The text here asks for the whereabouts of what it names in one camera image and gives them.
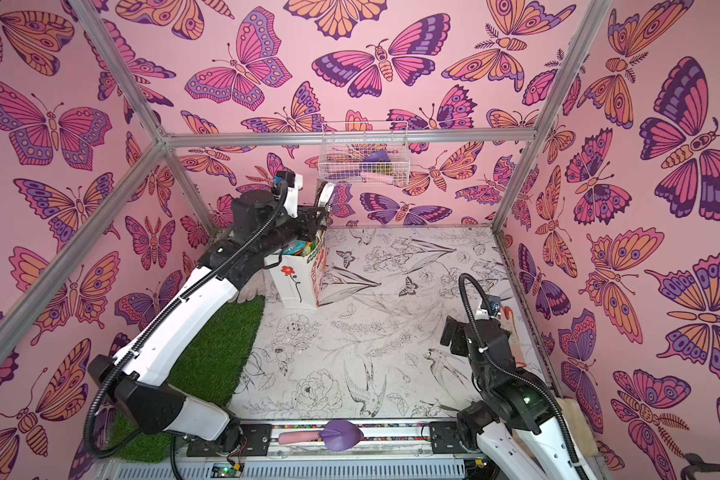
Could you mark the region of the dark brown snack bar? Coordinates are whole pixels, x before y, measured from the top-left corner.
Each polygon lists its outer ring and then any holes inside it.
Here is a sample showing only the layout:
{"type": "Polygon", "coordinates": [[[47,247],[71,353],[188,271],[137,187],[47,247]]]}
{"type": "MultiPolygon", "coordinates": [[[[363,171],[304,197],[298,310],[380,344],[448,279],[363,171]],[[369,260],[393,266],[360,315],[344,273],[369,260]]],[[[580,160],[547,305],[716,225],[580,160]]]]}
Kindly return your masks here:
{"type": "Polygon", "coordinates": [[[335,190],[334,183],[332,183],[332,182],[321,183],[318,188],[318,191],[317,191],[315,206],[319,207],[319,208],[327,207],[331,201],[334,190],[335,190]]]}

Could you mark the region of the teal mint candy bag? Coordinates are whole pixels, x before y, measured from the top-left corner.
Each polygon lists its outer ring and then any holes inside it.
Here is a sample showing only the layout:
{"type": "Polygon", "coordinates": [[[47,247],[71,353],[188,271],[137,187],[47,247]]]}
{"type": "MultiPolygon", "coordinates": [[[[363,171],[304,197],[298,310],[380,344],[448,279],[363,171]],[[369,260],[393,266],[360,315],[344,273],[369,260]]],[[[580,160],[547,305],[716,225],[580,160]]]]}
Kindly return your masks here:
{"type": "Polygon", "coordinates": [[[288,253],[292,256],[308,256],[314,250],[314,246],[314,242],[295,240],[288,250],[288,253]]]}

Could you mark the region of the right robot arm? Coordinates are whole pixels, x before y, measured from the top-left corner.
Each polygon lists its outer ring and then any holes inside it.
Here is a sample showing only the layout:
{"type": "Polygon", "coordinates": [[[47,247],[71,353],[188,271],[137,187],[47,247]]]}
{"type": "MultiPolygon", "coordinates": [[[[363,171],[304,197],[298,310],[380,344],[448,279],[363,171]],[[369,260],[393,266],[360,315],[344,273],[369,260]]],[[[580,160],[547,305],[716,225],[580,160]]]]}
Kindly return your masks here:
{"type": "Polygon", "coordinates": [[[457,285],[467,320],[447,317],[440,343],[468,360],[480,397],[457,414],[461,444],[508,479],[595,479],[554,394],[516,364],[501,298],[468,273],[457,285]]]}

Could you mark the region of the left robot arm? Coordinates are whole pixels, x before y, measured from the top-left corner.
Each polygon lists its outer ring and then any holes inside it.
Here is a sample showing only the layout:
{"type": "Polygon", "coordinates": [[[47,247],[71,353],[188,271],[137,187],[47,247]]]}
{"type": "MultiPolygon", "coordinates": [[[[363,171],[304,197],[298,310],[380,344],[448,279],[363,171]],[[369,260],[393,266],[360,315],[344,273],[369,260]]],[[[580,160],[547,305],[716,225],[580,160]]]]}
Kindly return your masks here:
{"type": "Polygon", "coordinates": [[[102,459],[119,452],[141,434],[166,433],[204,441],[221,453],[239,449],[241,421],[227,408],[185,393],[169,384],[174,364],[211,317],[235,299],[259,272],[266,258],[284,258],[294,240],[310,242],[327,227],[331,182],[318,190],[313,205],[302,206],[302,178],[277,174],[267,190],[252,190],[232,202],[233,222],[223,237],[201,256],[180,291],[153,320],[116,354],[99,355],[88,367],[98,392],[86,416],[83,445],[102,459]],[[135,429],[121,443],[97,444],[95,422],[103,402],[110,402],[135,429]]]}

